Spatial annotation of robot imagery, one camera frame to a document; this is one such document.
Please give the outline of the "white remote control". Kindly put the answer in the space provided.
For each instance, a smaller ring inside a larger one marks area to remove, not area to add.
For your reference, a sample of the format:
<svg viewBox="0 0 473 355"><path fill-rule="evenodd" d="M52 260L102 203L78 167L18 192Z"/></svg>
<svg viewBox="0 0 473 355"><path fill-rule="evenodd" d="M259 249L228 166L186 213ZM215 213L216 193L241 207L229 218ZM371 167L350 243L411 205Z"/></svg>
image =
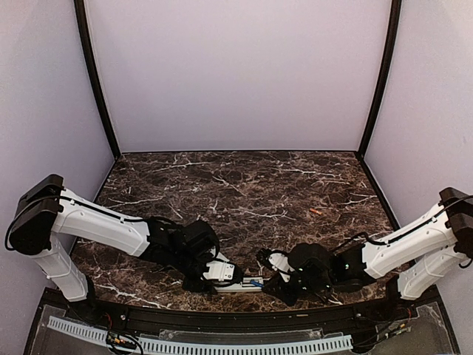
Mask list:
<svg viewBox="0 0 473 355"><path fill-rule="evenodd" d="M255 280L264 285L264 279L262 277L244 277L240 283L234 283L233 285L222 287L221 285L216 286L215 289L219 293L254 293L261 292L262 288L251 285L250 281Z"/></svg>

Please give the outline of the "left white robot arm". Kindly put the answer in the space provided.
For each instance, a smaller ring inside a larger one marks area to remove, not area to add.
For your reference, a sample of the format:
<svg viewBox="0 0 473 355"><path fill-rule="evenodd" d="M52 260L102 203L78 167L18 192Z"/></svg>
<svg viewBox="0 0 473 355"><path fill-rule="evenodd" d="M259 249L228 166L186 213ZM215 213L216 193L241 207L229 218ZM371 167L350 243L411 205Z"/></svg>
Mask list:
<svg viewBox="0 0 473 355"><path fill-rule="evenodd" d="M75 235L171 266L203 287L225 279L225 266L217 259L218 238L205 221L183 226L165 217L120 214L84 200L64 188L61 176L50 175L19 200L4 245L34 259L88 322L99 322L104 306L93 297L92 283L64 251L58 234Z"/></svg>

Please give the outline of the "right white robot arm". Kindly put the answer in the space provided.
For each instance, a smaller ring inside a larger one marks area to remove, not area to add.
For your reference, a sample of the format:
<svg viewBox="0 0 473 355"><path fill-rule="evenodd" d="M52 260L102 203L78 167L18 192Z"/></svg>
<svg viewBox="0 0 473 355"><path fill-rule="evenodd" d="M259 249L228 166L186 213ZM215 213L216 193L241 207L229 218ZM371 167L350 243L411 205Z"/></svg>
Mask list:
<svg viewBox="0 0 473 355"><path fill-rule="evenodd" d="M276 272L262 290L292 306L303 294L353 293L405 263L413 266L388 282L394 292L377 305L377 314L394 320L452 268L472 262L472 196L452 187L427 213L378 240L362 232L364 243L324 246L300 243L290 252L262 248L256 258Z"/></svg>

